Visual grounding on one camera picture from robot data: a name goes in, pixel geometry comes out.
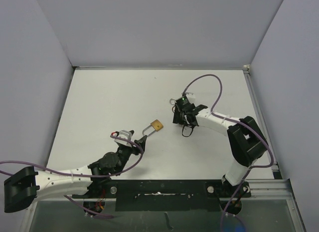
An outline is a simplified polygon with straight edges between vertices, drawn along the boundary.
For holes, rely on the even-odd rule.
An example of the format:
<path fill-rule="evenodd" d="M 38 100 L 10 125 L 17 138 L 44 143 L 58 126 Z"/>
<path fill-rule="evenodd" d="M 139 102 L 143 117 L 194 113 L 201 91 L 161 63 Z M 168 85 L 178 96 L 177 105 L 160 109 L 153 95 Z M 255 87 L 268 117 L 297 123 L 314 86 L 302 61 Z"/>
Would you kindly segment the small brass padlock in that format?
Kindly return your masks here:
<path fill-rule="evenodd" d="M 176 99 L 175 98 L 171 98 L 169 100 L 169 103 L 174 107 L 175 106 L 175 102 L 176 102 Z"/>

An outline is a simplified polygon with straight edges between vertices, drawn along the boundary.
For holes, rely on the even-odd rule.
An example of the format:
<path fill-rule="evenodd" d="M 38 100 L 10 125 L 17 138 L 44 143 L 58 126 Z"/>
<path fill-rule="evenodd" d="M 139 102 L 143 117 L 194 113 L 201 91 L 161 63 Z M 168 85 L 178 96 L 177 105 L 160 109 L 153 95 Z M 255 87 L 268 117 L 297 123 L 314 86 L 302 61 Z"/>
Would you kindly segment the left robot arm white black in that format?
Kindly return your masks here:
<path fill-rule="evenodd" d="M 32 203 L 58 196 L 79 196 L 81 198 L 97 197 L 104 183 L 111 177 L 129 171 L 126 167 L 131 155 L 144 155 L 147 136 L 138 140 L 121 136 L 118 132 L 111 134 L 117 143 L 116 152 L 108 152 L 96 162 L 80 168 L 55 171 L 40 169 L 27 163 L 24 168 L 4 181 L 4 212 L 15 213 L 27 209 Z"/>

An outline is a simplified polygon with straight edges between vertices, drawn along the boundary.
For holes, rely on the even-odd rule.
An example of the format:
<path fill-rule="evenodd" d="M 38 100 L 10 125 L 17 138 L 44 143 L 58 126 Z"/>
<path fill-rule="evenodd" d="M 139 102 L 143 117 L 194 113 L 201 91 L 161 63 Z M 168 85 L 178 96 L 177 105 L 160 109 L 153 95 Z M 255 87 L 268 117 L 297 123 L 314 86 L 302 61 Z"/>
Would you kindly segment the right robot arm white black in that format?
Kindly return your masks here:
<path fill-rule="evenodd" d="M 189 127 L 191 131 L 195 127 L 205 127 L 228 137 L 233 162 L 221 181 L 223 193 L 234 196 L 239 192 L 239 184 L 249 169 L 266 152 L 266 140 L 255 119 L 212 112 L 205 105 L 195 106 L 186 95 L 170 102 L 174 104 L 174 124 Z"/>

